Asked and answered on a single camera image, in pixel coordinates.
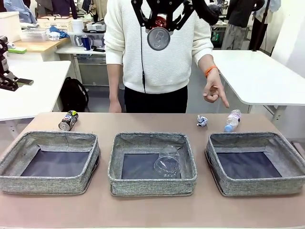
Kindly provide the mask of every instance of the black can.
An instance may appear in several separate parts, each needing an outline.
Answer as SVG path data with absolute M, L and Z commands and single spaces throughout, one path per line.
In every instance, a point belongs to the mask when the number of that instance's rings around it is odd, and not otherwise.
M 77 122 L 78 113 L 76 111 L 69 111 L 64 118 L 62 119 L 61 123 L 58 124 L 58 127 L 62 131 L 70 131 L 74 124 Z

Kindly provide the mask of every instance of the hand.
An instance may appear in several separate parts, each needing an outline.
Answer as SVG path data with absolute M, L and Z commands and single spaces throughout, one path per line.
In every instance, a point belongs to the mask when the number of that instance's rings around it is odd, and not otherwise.
M 122 108 L 119 100 L 110 101 L 109 113 L 121 113 Z
M 230 106 L 224 93 L 224 86 L 221 83 L 219 71 L 216 68 L 212 69 L 207 77 L 203 97 L 209 103 L 214 103 L 220 97 L 226 108 Z

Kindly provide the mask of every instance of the clear plastic cup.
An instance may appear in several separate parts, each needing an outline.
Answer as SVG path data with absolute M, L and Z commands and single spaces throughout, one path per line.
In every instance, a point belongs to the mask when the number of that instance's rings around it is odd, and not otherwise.
M 180 174 L 179 154 L 175 147 L 167 146 L 159 154 L 153 165 L 163 178 L 177 178 Z

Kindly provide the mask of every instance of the orange bracelet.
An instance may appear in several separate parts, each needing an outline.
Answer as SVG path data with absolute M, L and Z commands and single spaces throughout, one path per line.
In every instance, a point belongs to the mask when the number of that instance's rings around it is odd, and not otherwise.
M 209 67 L 208 70 L 205 71 L 205 77 L 206 77 L 206 78 L 208 78 L 208 75 L 209 75 L 210 71 L 211 71 L 212 69 L 214 69 L 214 68 L 217 68 L 217 66 L 216 66 L 216 65 L 213 65 L 212 67 Z

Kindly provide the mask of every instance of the wrist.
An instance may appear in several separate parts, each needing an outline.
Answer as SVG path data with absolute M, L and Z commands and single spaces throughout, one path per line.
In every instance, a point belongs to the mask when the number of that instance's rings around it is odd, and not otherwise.
M 109 96 L 109 100 L 110 100 L 110 103 L 115 103 L 115 102 L 119 101 L 119 97 L 118 96 Z
M 206 78 L 208 78 L 208 76 L 211 74 L 211 73 L 219 73 L 219 70 L 217 68 L 216 65 L 213 65 L 211 66 L 210 68 L 208 68 L 205 72 L 204 72 L 204 75 Z

